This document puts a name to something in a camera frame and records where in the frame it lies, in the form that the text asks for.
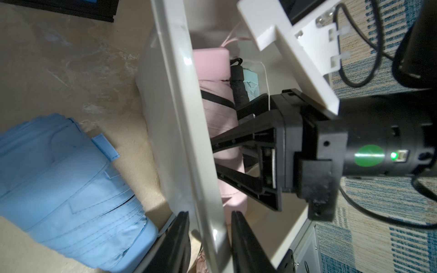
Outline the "black umbrella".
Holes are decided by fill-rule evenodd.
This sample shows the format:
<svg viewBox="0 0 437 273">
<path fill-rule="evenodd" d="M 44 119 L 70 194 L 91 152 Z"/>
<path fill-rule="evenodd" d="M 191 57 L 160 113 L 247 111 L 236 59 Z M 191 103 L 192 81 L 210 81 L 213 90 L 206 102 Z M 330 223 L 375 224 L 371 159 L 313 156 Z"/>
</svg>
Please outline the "black umbrella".
<svg viewBox="0 0 437 273">
<path fill-rule="evenodd" d="M 230 61 L 231 78 L 230 85 L 233 91 L 233 99 L 236 110 L 240 110 L 249 103 L 249 96 L 244 85 L 244 70 L 241 58 L 235 58 Z"/>
</svg>

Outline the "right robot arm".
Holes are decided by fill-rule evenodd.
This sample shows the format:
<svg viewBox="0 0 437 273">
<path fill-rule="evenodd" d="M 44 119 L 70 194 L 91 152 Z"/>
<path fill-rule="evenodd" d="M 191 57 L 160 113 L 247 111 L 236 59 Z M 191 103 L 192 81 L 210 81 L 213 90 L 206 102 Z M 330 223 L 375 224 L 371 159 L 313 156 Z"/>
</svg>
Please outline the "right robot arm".
<svg viewBox="0 0 437 273">
<path fill-rule="evenodd" d="M 332 221 L 342 177 L 434 177 L 437 174 L 437 83 L 416 60 L 434 61 L 437 3 L 425 1 L 393 59 L 409 92 L 339 99 L 297 39 L 300 25 L 326 1 L 241 1 L 240 14 L 259 49 L 276 42 L 298 75 L 300 90 L 262 95 L 238 109 L 254 118 L 211 139 L 213 152 L 249 146 L 260 176 L 216 165 L 220 180 L 271 210 L 282 192 L 308 203 L 308 218 Z"/>
</svg>

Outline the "blue umbrella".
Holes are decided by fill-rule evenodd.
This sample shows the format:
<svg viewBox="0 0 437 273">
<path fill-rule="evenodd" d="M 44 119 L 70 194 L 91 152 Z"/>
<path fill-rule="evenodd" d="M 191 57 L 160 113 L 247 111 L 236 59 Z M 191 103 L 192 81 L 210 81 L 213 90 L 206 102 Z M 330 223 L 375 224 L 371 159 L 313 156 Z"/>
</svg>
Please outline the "blue umbrella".
<svg viewBox="0 0 437 273">
<path fill-rule="evenodd" d="M 79 124 L 41 116 L 1 134 L 1 216 L 35 242 L 88 267 L 132 273 L 157 227 Z"/>
</svg>

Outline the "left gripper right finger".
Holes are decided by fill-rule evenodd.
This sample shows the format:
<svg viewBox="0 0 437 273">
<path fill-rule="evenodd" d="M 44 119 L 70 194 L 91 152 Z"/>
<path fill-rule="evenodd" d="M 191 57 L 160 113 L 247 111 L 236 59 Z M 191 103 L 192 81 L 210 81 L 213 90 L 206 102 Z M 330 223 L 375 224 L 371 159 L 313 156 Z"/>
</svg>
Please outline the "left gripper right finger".
<svg viewBox="0 0 437 273">
<path fill-rule="evenodd" d="M 244 215 L 232 212 L 232 258 L 235 273 L 276 273 Z"/>
</svg>

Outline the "mint green umbrella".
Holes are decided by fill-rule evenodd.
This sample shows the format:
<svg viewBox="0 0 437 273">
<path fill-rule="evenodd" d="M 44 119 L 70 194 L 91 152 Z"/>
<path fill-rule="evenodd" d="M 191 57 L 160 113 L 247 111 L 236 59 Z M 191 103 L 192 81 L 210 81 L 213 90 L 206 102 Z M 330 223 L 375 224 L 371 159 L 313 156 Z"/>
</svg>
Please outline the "mint green umbrella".
<svg viewBox="0 0 437 273">
<path fill-rule="evenodd" d="M 260 95 L 258 75 L 250 69 L 243 69 L 244 86 L 248 94 L 249 101 L 256 99 Z"/>
</svg>

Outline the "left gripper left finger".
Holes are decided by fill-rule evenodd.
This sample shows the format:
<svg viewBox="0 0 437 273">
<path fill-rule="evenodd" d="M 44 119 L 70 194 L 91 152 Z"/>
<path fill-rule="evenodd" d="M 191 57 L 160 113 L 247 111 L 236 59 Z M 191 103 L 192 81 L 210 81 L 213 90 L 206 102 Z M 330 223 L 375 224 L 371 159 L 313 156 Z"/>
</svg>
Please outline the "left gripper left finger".
<svg viewBox="0 0 437 273">
<path fill-rule="evenodd" d="M 180 212 L 153 256 L 145 258 L 137 273 L 186 273 L 191 259 L 188 212 Z"/>
</svg>

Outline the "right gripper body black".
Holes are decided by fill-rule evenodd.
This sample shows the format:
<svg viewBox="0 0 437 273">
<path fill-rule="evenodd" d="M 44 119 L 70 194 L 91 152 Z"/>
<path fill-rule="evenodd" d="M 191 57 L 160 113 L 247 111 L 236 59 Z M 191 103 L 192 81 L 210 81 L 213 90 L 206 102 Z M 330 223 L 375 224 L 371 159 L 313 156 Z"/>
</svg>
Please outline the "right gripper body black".
<svg viewBox="0 0 437 273">
<path fill-rule="evenodd" d="M 273 97 L 285 126 L 284 190 L 308 203 L 308 218 L 335 216 L 348 133 L 338 116 L 297 89 Z"/>
</svg>

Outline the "pale pink small umbrella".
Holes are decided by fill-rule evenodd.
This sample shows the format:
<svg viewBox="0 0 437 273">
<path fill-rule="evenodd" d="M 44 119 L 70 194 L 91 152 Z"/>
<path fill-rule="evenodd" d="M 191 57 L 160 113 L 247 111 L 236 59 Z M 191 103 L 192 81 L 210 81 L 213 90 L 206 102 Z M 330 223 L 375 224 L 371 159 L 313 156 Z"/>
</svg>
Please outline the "pale pink small umbrella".
<svg viewBox="0 0 437 273">
<path fill-rule="evenodd" d="M 214 138 L 235 128 L 239 123 L 230 85 L 231 64 L 226 48 L 193 51 L 209 137 Z M 225 221 L 231 224 L 233 211 L 246 213 L 248 197 L 235 187 L 218 180 Z"/>
</svg>

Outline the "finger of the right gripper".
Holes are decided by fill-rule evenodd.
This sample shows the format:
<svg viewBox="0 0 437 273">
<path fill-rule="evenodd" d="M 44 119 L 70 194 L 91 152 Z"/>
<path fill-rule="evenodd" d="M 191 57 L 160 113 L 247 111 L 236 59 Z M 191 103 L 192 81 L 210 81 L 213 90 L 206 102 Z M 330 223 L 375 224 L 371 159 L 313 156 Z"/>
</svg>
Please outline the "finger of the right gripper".
<svg viewBox="0 0 437 273">
<path fill-rule="evenodd" d="M 285 125 L 279 110 L 271 110 L 211 138 L 213 153 L 243 145 L 283 149 Z"/>
<path fill-rule="evenodd" d="M 245 193 L 273 211 L 282 210 L 281 188 L 278 186 L 275 168 L 259 167 L 259 176 L 253 177 L 234 169 L 216 164 L 217 177 Z"/>
</svg>

